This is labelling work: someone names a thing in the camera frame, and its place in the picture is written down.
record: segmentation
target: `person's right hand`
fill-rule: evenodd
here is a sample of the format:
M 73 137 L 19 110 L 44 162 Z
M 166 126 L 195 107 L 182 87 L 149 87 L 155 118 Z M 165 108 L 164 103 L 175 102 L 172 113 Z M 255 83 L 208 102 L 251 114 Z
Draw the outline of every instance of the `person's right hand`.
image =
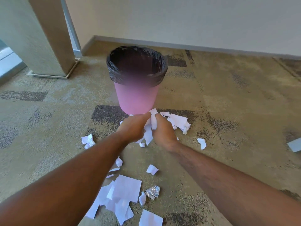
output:
M 156 114 L 157 129 L 153 130 L 155 143 L 160 147 L 167 148 L 170 144 L 177 143 L 177 137 L 173 130 L 172 124 L 160 113 Z

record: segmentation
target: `person's left hand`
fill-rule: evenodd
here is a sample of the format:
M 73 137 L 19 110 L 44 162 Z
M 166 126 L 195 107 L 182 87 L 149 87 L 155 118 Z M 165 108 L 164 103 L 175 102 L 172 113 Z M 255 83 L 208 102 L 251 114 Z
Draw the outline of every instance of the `person's left hand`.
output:
M 119 133 L 120 136 L 129 143 L 136 142 L 143 137 L 144 125 L 150 117 L 150 112 L 129 116 L 124 119 L 116 133 Z

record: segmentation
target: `person's left arm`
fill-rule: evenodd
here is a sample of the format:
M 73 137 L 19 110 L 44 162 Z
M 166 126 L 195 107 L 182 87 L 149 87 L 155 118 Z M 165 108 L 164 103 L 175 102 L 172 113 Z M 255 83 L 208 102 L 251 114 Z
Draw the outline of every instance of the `person's left arm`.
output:
M 143 137 L 148 112 L 0 204 L 1 225 L 78 225 L 122 150 Z

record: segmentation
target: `crumpled silver foil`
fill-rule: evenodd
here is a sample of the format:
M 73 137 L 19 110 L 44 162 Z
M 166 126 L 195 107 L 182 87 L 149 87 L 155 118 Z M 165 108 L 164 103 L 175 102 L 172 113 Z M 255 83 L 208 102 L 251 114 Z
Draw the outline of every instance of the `crumpled silver foil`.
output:
M 153 186 L 147 190 L 145 190 L 145 195 L 148 196 L 150 199 L 154 200 L 155 197 L 159 196 L 160 187 L 159 186 Z

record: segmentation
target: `hand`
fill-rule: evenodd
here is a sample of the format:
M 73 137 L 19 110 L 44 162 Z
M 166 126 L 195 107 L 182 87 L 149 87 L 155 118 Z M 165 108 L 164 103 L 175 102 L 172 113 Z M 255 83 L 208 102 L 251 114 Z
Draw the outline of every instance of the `hand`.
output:
M 144 125 L 150 117 L 150 112 L 129 116 L 124 119 L 116 133 L 119 133 L 128 143 L 136 142 L 143 137 Z
M 160 113 L 156 114 L 157 129 L 153 130 L 153 138 L 160 147 L 167 148 L 170 144 L 178 143 L 172 124 Z

